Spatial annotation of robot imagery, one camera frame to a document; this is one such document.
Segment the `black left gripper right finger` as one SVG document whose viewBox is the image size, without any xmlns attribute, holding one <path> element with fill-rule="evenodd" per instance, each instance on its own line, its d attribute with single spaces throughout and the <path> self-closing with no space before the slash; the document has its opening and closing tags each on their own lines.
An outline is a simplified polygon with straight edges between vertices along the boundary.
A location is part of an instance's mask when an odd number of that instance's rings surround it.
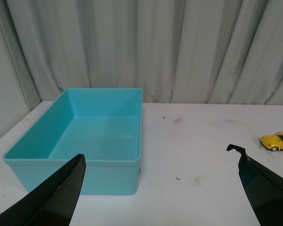
<svg viewBox="0 0 283 226">
<path fill-rule="evenodd" d="M 229 144 L 236 150 L 239 177 L 245 194 L 261 226 L 283 226 L 283 178 L 246 154 L 245 148 Z"/>
</svg>

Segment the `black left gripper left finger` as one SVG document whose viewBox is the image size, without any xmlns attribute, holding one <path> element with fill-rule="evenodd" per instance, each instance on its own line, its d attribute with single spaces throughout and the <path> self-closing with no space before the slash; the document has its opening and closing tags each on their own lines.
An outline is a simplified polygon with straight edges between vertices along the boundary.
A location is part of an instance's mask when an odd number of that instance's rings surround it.
<svg viewBox="0 0 283 226">
<path fill-rule="evenodd" d="M 68 226 L 81 192 L 86 162 L 78 154 L 0 214 L 0 226 Z"/>
</svg>

